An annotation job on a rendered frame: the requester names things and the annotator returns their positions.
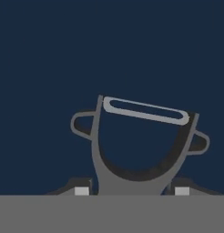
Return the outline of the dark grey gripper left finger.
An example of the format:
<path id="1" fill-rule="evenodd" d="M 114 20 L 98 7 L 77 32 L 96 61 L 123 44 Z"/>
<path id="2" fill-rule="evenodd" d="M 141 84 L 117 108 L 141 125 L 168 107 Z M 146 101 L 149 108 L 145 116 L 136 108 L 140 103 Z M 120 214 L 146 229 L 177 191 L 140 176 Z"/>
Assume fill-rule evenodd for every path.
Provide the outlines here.
<path id="1" fill-rule="evenodd" d="M 47 193 L 48 196 L 94 196 L 97 180 L 92 177 L 71 177 L 65 185 Z"/>

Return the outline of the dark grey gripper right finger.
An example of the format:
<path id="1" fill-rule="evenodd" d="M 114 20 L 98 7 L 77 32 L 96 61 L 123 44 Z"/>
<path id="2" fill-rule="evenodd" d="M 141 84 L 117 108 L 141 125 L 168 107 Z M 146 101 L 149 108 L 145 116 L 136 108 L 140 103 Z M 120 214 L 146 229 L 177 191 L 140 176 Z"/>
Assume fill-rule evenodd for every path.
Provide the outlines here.
<path id="1" fill-rule="evenodd" d="M 162 192 L 167 196 L 221 196 L 221 193 L 197 185 L 192 179 L 186 177 L 173 178 Z"/>

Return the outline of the grey vegetable peeler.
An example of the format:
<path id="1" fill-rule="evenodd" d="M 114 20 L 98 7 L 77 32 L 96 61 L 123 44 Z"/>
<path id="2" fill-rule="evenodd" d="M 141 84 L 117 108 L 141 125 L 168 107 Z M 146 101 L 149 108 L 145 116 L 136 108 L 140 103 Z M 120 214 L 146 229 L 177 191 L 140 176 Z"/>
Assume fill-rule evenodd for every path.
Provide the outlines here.
<path id="1" fill-rule="evenodd" d="M 97 174 L 98 194 L 107 195 L 159 195 L 181 169 L 186 157 L 204 154 L 209 149 L 210 139 L 197 130 L 198 113 L 181 110 L 181 118 L 157 116 L 122 109 L 111 105 L 111 96 L 99 96 L 93 111 L 81 111 L 72 116 L 70 127 L 73 133 L 91 142 L 93 165 Z M 136 117 L 179 126 L 173 148 L 153 168 L 129 171 L 110 163 L 102 153 L 99 143 L 101 111 L 126 117 Z"/>

